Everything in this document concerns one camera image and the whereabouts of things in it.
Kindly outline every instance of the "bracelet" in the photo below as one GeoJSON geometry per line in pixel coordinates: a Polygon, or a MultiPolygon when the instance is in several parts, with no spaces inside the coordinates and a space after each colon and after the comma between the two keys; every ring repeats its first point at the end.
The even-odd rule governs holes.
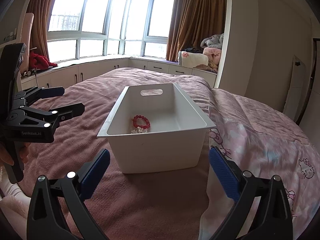
{"type": "Polygon", "coordinates": [[[148,128],[150,128],[150,122],[149,122],[149,120],[148,120],[146,117],[141,116],[141,115],[136,115],[136,116],[133,118],[133,126],[134,126],[135,128],[140,127],[140,128],[143,128],[143,129],[148,129],[148,128]],[[143,121],[145,121],[145,122],[146,122],[146,125],[137,124],[137,119],[138,119],[138,118],[141,118],[143,121]]]}

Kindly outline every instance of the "bed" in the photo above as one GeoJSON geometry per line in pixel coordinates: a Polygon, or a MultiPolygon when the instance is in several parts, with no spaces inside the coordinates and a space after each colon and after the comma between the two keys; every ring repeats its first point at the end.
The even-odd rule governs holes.
{"type": "MultiPolygon", "coordinates": [[[[31,153],[29,162],[25,165],[25,177],[19,185],[27,196],[31,196],[39,175],[45,174],[50,179],[62,178],[69,171],[76,171],[84,162],[92,160],[101,148],[108,149],[111,155],[110,166],[92,198],[85,201],[85,205],[112,240],[209,239],[210,234],[228,212],[221,208],[222,206],[217,207],[217,204],[231,205],[209,167],[208,150],[213,145],[218,145],[241,169],[248,168],[254,175],[267,178],[274,175],[273,172],[281,168],[281,165],[272,166],[270,172],[268,169],[257,171],[257,166],[263,167],[260,166],[259,160],[254,158],[254,152],[259,147],[254,147],[253,150],[250,148],[250,142],[255,146],[258,144],[258,139],[250,141],[252,138],[258,138],[256,134],[264,135],[263,138],[259,137],[259,140],[265,142],[264,140],[269,139],[273,146],[274,138],[290,142],[287,146],[280,145],[285,147],[286,154],[290,153],[293,156],[292,163],[296,165],[300,164],[299,160],[303,161],[301,154],[305,152],[308,153],[308,161],[312,162],[313,167],[320,163],[314,146],[291,120],[251,99],[235,96],[223,90],[211,90],[208,83],[200,77],[174,76],[132,68],[116,69],[66,89],[62,97],[39,100],[33,107],[48,110],[78,102],[85,105],[84,114],[62,123],[56,130],[53,143],[30,146],[31,153]],[[168,172],[121,173],[108,140],[96,137],[101,125],[124,86],[168,82],[177,82],[217,124],[217,127],[208,131],[205,137],[198,165],[168,172]],[[244,130],[248,135],[239,140],[237,134],[244,130]],[[241,150],[236,148],[237,144],[242,145],[241,150]],[[217,209],[217,215],[212,215],[212,210],[217,209]]],[[[265,167],[273,162],[268,158],[264,161],[265,167]]],[[[315,171],[309,187],[319,184],[319,176],[315,171]]],[[[303,218],[299,221],[298,227],[293,220],[295,239],[304,231],[319,208],[319,194],[309,196],[312,199],[310,207],[311,202],[306,200],[307,196],[297,197],[299,192],[303,193],[306,188],[301,189],[299,184],[297,185],[295,208],[304,209],[300,213],[296,212],[296,218],[293,218],[303,218]],[[310,212],[308,217],[305,216],[306,212],[310,212]]],[[[61,202],[61,206],[71,231],[81,236],[66,204],[61,202]]]]}

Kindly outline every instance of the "storage box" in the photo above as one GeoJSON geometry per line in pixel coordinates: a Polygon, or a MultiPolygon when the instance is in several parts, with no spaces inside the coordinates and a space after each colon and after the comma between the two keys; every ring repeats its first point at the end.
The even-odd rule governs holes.
{"type": "Polygon", "coordinates": [[[108,137],[123,173],[170,171],[197,165],[205,133],[214,126],[176,83],[129,86],[122,91],[98,137],[108,137]],[[150,121],[147,133],[130,133],[136,115],[150,121]]]}

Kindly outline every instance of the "curtain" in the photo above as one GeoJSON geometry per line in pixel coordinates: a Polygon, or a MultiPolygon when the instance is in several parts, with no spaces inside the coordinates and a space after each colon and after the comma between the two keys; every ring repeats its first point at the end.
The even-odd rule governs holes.
{"type": "Polygon", "coordinates": [[[224,32],[227,0],[174,0],[166,59],[193,47],[200,51],[203,39],[224,32]]]}
{"type": "Polygon", "coordinates": [[[31,0],[27,12],[34,14],[31,29],[30,48],[37,47],[36,52],[49,58],[47,44],[47,21],[53,0],[31,0]]]}

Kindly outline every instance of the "human hand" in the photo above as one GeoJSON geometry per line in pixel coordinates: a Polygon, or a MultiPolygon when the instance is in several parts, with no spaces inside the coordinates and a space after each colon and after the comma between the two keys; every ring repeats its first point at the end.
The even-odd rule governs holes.
{"type": "MultiPolygon", "coordinates": [[[[22,147],[19,151],[19,155],[23,163],[27,163],[29,160],[28,154],[29,154],[30,144],[31,143],[24,143],[24,147],[22,147]]],[[[14,162],[10,154],[7,152],[5,147],[0,143],[0,166],[3,166],[3,163],[14,165],[14,162]]]]}

